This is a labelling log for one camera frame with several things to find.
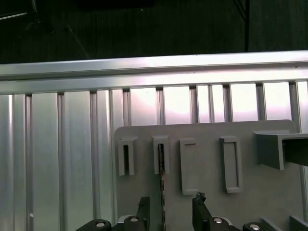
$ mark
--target black clamp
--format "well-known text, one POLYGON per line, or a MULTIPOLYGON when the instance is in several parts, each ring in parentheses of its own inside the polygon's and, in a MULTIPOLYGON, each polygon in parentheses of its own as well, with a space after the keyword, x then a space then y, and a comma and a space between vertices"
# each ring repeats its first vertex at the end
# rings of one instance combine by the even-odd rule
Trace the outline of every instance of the black clamp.
MULTIPOLYGON (((198 192, 192 200, 192 225, 194 231, 241 231, 223 218, 212 217, 204 204, 204 193, 198 192)), ((266 224, 251 222, 244 224, 243 231, 275 231, 266 224)))
POLYGON ((142 197, 135 216, 127 217, 123 223, 111 226, 103 219, 95 219, 80 227, 76 231, 148 231, 150 226, 150 198, 142 197))

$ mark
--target vertical metal slat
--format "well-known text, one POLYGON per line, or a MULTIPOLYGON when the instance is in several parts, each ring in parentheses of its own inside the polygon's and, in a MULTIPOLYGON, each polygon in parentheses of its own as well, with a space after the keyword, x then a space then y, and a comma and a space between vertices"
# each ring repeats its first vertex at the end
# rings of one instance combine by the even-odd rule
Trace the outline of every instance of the vertical metal slat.
POLYGON ((108 90, 100 90, 96 93, 96 112, 100 217, 112 221, 114 216, 114 198, 112 186, 110 96, 108 90))
POLYGON ((33 230, 59 230, 58 97, 32 95, 33 230))
POLYGON ((222 85, 210 86, 211 122, 225 122, 225 106, 222 85))
POLYGON ((265 83, 264 95, 267 120, 292 119, 289 83, 265 83))
MULTIPOLYGON (((308 86, 307 82, 297 82, 300 131, 308 132, 308 86)), ((308 167, 303 167, 301 175, 304 221, 308 221, 308 167)))
POLYGON ((258 121, 255 84, 231 84, 233 121, 258 121))
POLYGON ((116 150, 114 133, 119 128, 124 126, 124 112, 123 112, 123 91, 122 90, 111 90, 111 144, 112 144, 112 167, 113 167, 113 192, 114 192, 114 217, 113 223, 117 222, 117 199, 116 199, 116 150))
POLYGON ((64 94, 66 231, 93 219, 90 93, 64 94))
POLYGON ((156 89, 130 90, 131 125, 157 125, 156 89))
POLYGON ((14 96, 14 227, 26 231, 26 96, 14 96))
POLYGON ((198 120, 199 123, 210 123, 209 87, 197 86, 198 120))
POLYGON ((189 87, 164 87, 165 123, 191 123, 189 87))
POLYGON ((0 230, 13 231, 13 96, 0 96, 0 230))

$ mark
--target gray bracket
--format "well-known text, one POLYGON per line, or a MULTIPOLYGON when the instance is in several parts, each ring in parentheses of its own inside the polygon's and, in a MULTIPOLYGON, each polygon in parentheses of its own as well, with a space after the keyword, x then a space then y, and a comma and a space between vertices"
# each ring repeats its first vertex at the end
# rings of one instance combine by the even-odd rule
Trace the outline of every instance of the gray bracket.
POLYGON ((198 152, 194 138, 180 139, 181 179, 183 195, 195 195, 199 191, 198 152))
POLYGON ((220 138, 224 189, 227 193, 239 193, 243 187, 242 156, 235 136, 220 138))
POLYGON ((153 136, 154 173, 159 174, 158 145, 164 147, 164 171, 169 174, 169 140, 168 136, 153 136))
POLYGON ((134 169, 134 140, 136 137, 124 137, 118 141, 119 175, 124 176, 128 171, 132 176, 134 169))
POLYGON ((284 170, 285 162, 308 166, 308 134, 255 132, 260 164, 284 170))

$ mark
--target dark background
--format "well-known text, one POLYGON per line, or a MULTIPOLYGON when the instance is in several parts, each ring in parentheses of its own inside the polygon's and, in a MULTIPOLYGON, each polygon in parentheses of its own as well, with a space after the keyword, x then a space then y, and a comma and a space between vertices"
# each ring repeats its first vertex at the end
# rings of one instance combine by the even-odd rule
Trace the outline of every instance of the dark background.
MULTIPOLYGON (((37 0, 37 6, 41 23, 34 14, 0 20, 1 64, 244 52, 244 21, 232 0, 37 0)), ((29 0, 0 1, 0 15, 22 11, 31 11, 29 0)), ((308 48, 307 0, 251 0, 250 13, 249 51, 308 48)))

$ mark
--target rectangular slot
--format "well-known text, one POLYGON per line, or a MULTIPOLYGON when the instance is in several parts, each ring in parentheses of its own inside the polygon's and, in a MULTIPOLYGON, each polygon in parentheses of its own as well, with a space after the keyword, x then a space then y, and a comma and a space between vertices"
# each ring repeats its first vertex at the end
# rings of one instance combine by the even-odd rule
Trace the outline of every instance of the rectangular slot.
POLYGON ((194 138, 180 139, 180 158, 183 195, 195 195, 199 191, 199 179, 194 138))
POLYGON ((162 145, 164 153, 164 171, 169 174, 169 141, 168 136, 153 137, 153 153, 154 153, 154 173, 159 174, 159 145, 162 145))
POLYGON ((119 175, 134 175, 134 139, 135 137, 123 138, 118 142, 119 175))
POLYGON ((124 174, 129 174, 128 145, 123 145, 124 174))
POLYGON ((239 193, 242 189, 242 161, 236 137, 221 137, 223 185, 226 193, 239 193))

